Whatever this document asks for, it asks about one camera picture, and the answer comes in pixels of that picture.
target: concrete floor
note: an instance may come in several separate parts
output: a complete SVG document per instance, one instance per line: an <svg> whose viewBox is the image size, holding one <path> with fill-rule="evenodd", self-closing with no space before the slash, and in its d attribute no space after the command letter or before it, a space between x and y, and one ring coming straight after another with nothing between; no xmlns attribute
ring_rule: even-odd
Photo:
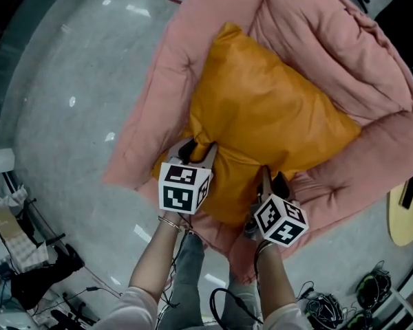
<svg viewBox="0 0 413 330"><path fill-rule="evenodd" d="M100 181L177 9L168 0L58 0L14 74L5 106L20 114L17 175L53 231L67 234L87 266L56 285L58 292L76 294L92 285L122 292L147 245L144 233L152 235L157 226L156 211L137 193ZM45 39L49 43L37 43ZM413 265L413 243L397 247L389 237L385 198L298 251L286 269L297 293L312 280L317 291L349 307L357 281L380 260L394 285ZM227 282L228 269L223 256L206 252L199 284L204 315L218 287L205 276ZM99 317L116 300L103 291L80 298Z"/></svg>

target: forearm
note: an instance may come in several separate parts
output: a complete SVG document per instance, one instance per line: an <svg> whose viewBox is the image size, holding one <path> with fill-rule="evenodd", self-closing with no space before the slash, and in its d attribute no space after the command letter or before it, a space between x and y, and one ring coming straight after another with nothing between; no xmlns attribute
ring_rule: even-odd
<svg viewBox="0 0 413 330"><path fill-rule="evenodd" d="M280 307L296 302L282 258L275 245L266 247L259 255L257 270L264 319L267 319L271 313Z"/></svg>
<svg viewBox="0 0 413 330"><path fill-rule="evenodd" d="M176 213L167 212L165 218L180 225L181 218ZM129 286L147 291L157 303L168 279L177 237L178 231L161 221L130 278Z"/></svg>

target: black cable bundle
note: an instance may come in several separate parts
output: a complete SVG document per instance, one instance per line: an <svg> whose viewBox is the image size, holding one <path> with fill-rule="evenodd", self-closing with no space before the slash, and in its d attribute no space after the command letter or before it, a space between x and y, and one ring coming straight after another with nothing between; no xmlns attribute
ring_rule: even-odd
<svg viewBox="0 0 413 330"><path fill-rule="evenodd" d="M314 329L336 329L344 322L343 308L331 294L318 294L306 305L308 320Z"/></svg>

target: cardboard box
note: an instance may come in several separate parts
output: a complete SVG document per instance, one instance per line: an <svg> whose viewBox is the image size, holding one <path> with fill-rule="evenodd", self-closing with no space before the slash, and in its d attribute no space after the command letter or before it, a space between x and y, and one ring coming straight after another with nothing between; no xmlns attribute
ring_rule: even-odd
<svg viewBox="0 0 413 330"><path fill-rule="evenodd" d="M4 241L9 241L23 233L15 216L9 207L0 207L0 236Z"/></svg>

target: jeans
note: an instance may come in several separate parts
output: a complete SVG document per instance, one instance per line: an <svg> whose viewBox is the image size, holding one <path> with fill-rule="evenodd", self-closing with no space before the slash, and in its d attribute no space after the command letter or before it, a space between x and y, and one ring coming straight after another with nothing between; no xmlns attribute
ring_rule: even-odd
<svg viewBox="0 0 413 330"><path fill-rule="evenodd" d="M176 308L168 308L164 312L159 323L159 330L183 330L189 327L203 326L198 291L203 260L202 240L195 234L189 234L176 261L176 276L171 303L179 305ZM240 297L252 314L260 317L254 284L242 285L230 274L228 290ZM230 329L249 330L256 326L256 321L237 306L234 299L228 294L225 296L221 320Z"/></svg>

